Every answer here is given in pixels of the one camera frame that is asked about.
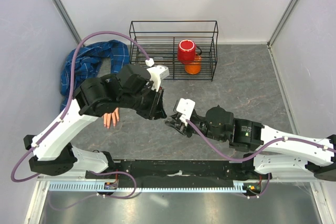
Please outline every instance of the black wire rack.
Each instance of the black wire rack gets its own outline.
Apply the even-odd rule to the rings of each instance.
[[[213,80],[217,66],[218,24],[215,20],[132,21],[130,37],[154,59],[169,68],[170,80]],[[178,44],[190,39],[202,50],[201,71],[189,74],[177,59]],[[145,66],[145,55],[131,43],[131,62]]]

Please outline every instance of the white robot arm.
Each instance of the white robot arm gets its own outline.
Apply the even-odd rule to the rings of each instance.
[[[57,117],[49,127],[36,136],[28,135],[24,142],[27,149],[35,147],[34,157],[29,160],[33,172],[51,176],[63,174],[71,169],[100,173],[115,169],[114,160],[108,152],[88,152],[70,144],[70,141],[88,124],[115,108],[131,108],[145,119],[164,119],[160,87],[161,80],[169,75],[165,66],[144,69],[139,65],[126,65],[118,74],[87,79],[75,91],[68,113],[60,121]],[[225,167],[235,170],[236,180],[246,180],[279,172],[314,173],[315,177],[336,180],[334,175],[334,144],[336,136],[328,138],[308,138],[281,132],[266,125],[245,119],[235,119],[233,113],[221,107],[213,107],[205,117],[196,114],[195,102],[189,99],[177,101],[175,115],[166,125],[183,135],[191,137],[198,133],[203,137],[220,142],[229,141],[229,146],[237,151],[275,152],[279,155],[262,155],[242,159],[228,157]],[[38,140],[54,125],[60,124],[44,141]]]

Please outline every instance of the red mug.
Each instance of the red mug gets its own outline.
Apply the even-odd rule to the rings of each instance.
[[[177,59],[183,64],[189,64],[195,60],[196,45],[192,40],[184,39],[179,43]]]

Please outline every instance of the orange cup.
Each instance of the orange cup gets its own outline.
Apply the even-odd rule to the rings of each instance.
[[[184,70],[188,74],[198,74],[201,71],[201,61],[202,57],[196,54],[193,62],[185,64]]]

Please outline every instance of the toy hand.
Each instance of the toy hand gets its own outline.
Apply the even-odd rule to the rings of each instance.
[[[113,113],[106,113],[103,115],[104,118],[104,127],[110,128],[111,126],[111,118],[113,122],[113,127],[115,127],[116,123],[119,122],[119,108],[116,108],[116,110]]]

